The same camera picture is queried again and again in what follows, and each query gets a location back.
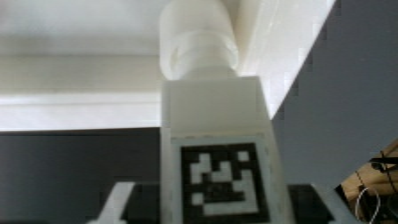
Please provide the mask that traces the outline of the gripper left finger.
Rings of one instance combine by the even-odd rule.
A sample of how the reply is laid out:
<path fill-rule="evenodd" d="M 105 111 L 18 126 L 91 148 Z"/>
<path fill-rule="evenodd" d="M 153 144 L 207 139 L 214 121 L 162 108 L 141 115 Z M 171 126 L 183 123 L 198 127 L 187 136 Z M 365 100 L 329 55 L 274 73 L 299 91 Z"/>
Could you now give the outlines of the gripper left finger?
<path fill-rule="evenodd" d="M 160 184 L 118 182 L 98 217 L 88 224 L 160 224 Z"/>

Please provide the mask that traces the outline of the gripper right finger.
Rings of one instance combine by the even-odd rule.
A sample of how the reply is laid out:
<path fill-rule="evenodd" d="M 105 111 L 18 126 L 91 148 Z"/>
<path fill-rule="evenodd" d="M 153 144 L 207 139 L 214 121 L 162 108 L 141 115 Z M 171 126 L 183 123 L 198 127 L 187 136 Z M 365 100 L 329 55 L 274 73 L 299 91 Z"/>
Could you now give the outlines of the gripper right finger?
<path fill-rule="evenodd" d="M 320 184 L 290 184 L 297 224 L 359 224 L 333 187 Z"/>

